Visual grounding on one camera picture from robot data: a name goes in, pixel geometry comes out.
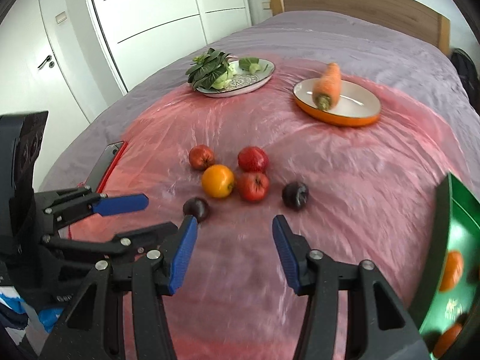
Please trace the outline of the large orange tangerine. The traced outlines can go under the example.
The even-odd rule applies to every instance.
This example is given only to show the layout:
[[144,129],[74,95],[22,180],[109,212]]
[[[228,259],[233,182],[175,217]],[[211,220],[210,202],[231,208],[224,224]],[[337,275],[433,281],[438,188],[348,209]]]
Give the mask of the large orange tangerine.
[[453,345],[456,341],[457,336],[461,333],[463,329],[463,325],[459,322],[454,323],[450,326],[445,332],[439,336],[439,339],[435,343],[433,347],[433,356],[436,359],[440,359],[448,349]]

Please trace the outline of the dark plum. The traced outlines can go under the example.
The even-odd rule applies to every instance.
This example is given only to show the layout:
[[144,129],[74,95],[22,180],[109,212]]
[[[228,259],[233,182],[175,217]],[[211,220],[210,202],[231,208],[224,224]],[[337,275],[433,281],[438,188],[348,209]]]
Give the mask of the dark plum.
[[281,191],[284,205],[292,210],[302,210],[308,202],[308,186],[300,181],[293,181],[287,184]]
[[202,223],[210,215],[210,205],[202,197],[191,197],[184,203],[182,211],[184,215],[191,215],[198,223]]

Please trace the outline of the yellow orange fruit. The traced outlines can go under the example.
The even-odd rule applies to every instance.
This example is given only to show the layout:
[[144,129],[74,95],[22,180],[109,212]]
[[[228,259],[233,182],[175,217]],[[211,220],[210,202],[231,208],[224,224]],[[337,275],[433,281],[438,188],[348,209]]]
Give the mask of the yellow orange fruit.
[[226,198],[235,186],[235,175],[227,166],[212,165],[202,174],[201,185],[209,197]]

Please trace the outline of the red apple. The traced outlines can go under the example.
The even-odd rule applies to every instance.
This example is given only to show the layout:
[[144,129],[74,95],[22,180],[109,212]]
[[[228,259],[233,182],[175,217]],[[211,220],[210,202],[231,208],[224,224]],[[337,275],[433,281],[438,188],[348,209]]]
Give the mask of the red apple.
[[237,190],[241,199],[249,203],[262,201],[269,191],[269,178],[264,173],[247,172],[243,173],[237,182]]
[[238,153],[238,166],[244,172],[264,173],[268,165],[268,155],[258,146],[245,147]]
[[189,152],[189,162],[194,170],[205,171],[216,163],[216,158],[207,145],[197,145]]

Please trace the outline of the smartphone with red case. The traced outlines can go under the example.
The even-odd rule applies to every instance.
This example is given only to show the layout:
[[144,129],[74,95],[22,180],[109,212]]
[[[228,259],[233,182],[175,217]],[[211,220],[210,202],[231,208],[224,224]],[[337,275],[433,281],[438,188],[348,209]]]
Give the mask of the smartphone with red case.
[[126,148],[126,141],[118,141],[107,145],[86,178],[84,185],[100,194]]

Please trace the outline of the green rectangular tray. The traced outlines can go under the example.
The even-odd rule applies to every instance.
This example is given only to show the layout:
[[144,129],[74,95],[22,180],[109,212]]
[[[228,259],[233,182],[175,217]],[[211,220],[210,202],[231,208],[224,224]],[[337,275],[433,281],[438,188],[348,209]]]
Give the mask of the green rectangular tray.
[[479,200],[451,173],[436,189],[430,248],[408,311],[431,359],[479,358]]

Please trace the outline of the pink plastic sheet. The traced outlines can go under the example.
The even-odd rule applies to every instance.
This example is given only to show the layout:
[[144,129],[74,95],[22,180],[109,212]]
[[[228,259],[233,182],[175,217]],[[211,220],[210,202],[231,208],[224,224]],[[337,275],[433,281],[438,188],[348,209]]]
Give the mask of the pink plastic sheet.
[[[180,222],[184,202],[203,192],[187,160],[194,145],[210,146],[230,168],[242,148],[264,149],[267,196],[258,203],[237,193],[211,200],[185,282],[165,302],[180,359],[292,356],[305,301],[285,281],[272,238],[275,215],[338,261],[373,260],[411,302],[431,240],[436,186],[454,172],[472,189],[450,124],[396,88],[352,77],[382,104],[379,121],[368,127],[334,127],[302,112],[292,89],[322,68],[284,59],[264,88],[230,99],[174,89],[130,125],[127,150],[106,183],[112,195],[145,194],[148,208],[95,215],[71,228],[77,241],[106,242],[134,228]],[[293,181],[309,189],[300,211],[281,197]]]

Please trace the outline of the leafy bok choy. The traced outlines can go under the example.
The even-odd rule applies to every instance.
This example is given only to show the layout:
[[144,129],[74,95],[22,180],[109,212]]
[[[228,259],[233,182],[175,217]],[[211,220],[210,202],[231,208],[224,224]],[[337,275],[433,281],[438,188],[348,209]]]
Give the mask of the leafy bok choy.
[[230,53],[209,48],[192,59],[192,64],[185,73],[187,83],[193,90],[225,89],[235,75],[230,59]]

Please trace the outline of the patterned round plate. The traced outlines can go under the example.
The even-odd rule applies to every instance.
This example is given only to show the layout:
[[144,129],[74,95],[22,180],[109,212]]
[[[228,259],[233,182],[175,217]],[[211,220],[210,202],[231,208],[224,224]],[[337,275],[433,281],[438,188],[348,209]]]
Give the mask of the patterned round plate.
[[211,87],[209,89],[197,88],[196,91],[210,98],[231,98],[237,95],[249,94],[265,86],[272,78],[275,72],[275,64],[267,59],[260,58],[256,67],[259,68],[251,74],[250,70],[244,70],[240,67],[239,61],[234,60],[230,63],[230,69],[233,75],[225,81],[221,89]]

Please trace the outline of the small bok choy piece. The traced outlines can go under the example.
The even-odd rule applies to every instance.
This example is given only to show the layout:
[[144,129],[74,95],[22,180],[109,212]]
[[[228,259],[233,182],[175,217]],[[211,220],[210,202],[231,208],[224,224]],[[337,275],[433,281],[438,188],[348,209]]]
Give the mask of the small bok choy piece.
[[244,71],[248,72],[251,75],[256,74],[262,70],[260,66],[260,59],[257,57],[244,57],[240,58],[238,61],[238,66]]

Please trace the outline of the orange oval dish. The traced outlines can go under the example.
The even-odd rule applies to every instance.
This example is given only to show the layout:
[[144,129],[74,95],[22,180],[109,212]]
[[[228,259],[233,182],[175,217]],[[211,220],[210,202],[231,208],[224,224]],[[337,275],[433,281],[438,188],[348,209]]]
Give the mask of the orange oval dish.
[[298,82],[293,88],[295,104],[312,118],[338,127],[364,127],[379,121],[382,105],[379,98],[366,88],[342,80],[339,101],[329,111],[319,110],[312,101],[316,79]]

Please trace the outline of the carrot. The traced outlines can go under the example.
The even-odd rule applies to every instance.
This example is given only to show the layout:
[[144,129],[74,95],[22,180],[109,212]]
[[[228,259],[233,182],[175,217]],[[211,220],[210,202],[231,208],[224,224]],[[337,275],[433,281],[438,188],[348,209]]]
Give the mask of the carrot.
[[337,63],[330,63],[312,88],[312,101],[321,111],[337,106],[342,90],[342,75]]

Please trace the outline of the purple bed cover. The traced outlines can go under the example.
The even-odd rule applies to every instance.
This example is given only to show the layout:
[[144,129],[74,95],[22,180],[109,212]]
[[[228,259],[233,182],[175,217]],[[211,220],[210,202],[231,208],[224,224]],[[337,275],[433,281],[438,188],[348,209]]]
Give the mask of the purple bed cover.
[[[451,126],[479,192],[479,115],[451,61],[429,43],[361,19],[328,11],[291,11],[241,30],[213,48],[338,63],[348,75],[398,89],[430,107]],[[75,187],[86,180],[105,147],[162,96],[185,83],[191,55],[161,68],[103,111],[55,161],[38,189]]]

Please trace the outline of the black backpack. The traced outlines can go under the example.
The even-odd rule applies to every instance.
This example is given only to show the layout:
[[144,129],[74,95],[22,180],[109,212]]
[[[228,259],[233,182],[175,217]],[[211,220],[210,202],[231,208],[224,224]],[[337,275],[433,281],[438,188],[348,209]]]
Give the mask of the black backpack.
[[452,51],[450,61],[457,71],[470,104],[475,107],[479,96],[479,75],[473,60],[462,49]]

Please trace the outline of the wooden headboard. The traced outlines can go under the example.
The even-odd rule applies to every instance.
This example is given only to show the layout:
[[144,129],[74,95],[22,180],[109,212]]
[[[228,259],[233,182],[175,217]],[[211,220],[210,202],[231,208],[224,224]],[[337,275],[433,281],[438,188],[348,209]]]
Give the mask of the wooden headboard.
[[272,14],[331,11],[407,34],[450,53],[450,20],[416,0],[270,0]]

